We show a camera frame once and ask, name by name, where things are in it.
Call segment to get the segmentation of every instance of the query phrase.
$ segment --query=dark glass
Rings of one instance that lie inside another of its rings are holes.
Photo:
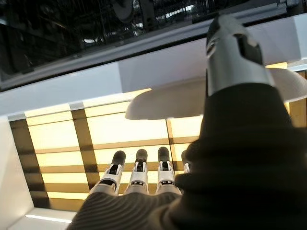
[[[147,24],[138,0],[133,0],[130,21],[120,21],[113,4],[121,1],[0,0],[2,80],[60,58],[120,46],[177,23],[206,20],[220,9],[247,0],[153,0],[153,23]]]

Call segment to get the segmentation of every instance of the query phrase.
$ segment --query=white lamp shade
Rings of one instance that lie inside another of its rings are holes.
[[[307,97],[307,80],[287,69],[268,69],[284,102]],[[198,116],[204,112],[206,81],[196,78],[152,89],[135,97],[126,111],[132,120]]]

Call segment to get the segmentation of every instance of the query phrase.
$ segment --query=ribbed fabric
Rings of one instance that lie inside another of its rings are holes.
[[[178,197],[174,193],[155,196],[94,193],[88,196],[67,230],[145,230],[149,214]]]

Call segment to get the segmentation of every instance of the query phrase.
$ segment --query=light grid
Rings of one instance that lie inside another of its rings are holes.
[[[103,176],[116,151],[126,153],[120,195],[129,184],[139,149],[145,149],[148,153],[150,193],[156,190],[157,153],[160,147],[168,148],[175,174],[183,173],[181,153],[198,137],[202,116],[168,120],[127,120],[125,112],[130,100],[142,92],[86,101],[83,102],[85,109],[78,113],[67,111],[66,104],[46,108],[45,112],[40,109],[26,113],[27,128],[51,208],[77,210],[88,196],[91,172],[86,170],[83,155],[88,151],[93,152],[98,178]],[[78,130],[80,127],[89,130],[90,146],[81,141],[79,135],[82,130]]]

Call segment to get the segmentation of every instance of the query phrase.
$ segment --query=yellow light panel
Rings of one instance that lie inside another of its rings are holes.
[[[121,175],[120,183],[121,184],[129,184],[131,174],[132,174],[132,172],[123,172],[122,175]],[[103,175],[104,175],[104,172],[99,173],[100,178],[102,178]],[[149,184],[158,183],[158,171],[149,171],[147,173],[147,175],[148,175],[148,183]]]
[[[288,111],[288,114],[290,114],[290,103],[286,102],[286,103],[284,103],[284,106],[286,107],[286,110]]]
[[[106,114],[115,114],[126,112],[128,105],[130,102],[120,102],[115,104],[107,104],[97,107],[91,107],[85,109],[85,114],[87,117],[91,116],[99,116],[99,115],[106,115]]]
[[[27,118],[29,126],[72,120],[71,111]]]
[[[30,126],[29,131],[35,150],[79,146],[73,121]]]
[[[46,184],[87,184],[84,172],[76,173],[42,173]]]
[[[38,116],[38,115],[45,115],[45,114],[51,114],[51,113],[58,113],[63,111],[69,111],[71,108],[68,103],[66,104],[59,104],[55,106],[45,107],[41,109],[35,109],[35,110],[29,110],[26,111],[24,114],[26,117],[30,116]]]
[[[184,150],[186,150],[189,146],[189,143],[187,144],[176,144],[174,145],[175,149],[175,155],[173,155],[173,161],[182,161],[181,154]]]
[[[88,196],[88,193],[47,192],[47,195],[48,195],[49,198],[85,200]]]
[[[98,97],[98,98],[83,101],[83,105],[86,108],[86,107],[115,103],[115,102],[129,101],[135,98],[137,95],[143,92],[147,92],[149,90],[151,89],[137,90],[137,91],[132,91],[132,92],[118,93],[118,94],[108,95],[104,97]]]
[[[179,174],[184,174],[184,171],[175,171],[175,176],[177,176]]]
[[[170,146],[169,145],[154,145],[154,146],[140,146],[140,147],[129,147],[129,148],[118,148],[118,149],[99,149],[95,150],[95,156],[97,164],[110,164],[115,152],[121,150],[126,153],[125,163],[134,163],[136,152],[139,149],[145,149],[148,154],[147,162],[158,162],[158,149],[160,147],[168,148],[169,155]]]
[[[128,120],[124,113],[87,120],[94,145],[168,138],[165,120]]]
[[[37,154],[40,167],[83,165],[80,151]]]
[[[201,129],[201,116],[170,119],[174,138],[199,136]]]
[[[288,65],[286,62],[281,62],[273,65],[268,65],[266,68],[279,68],[279,69],[287,69]]]

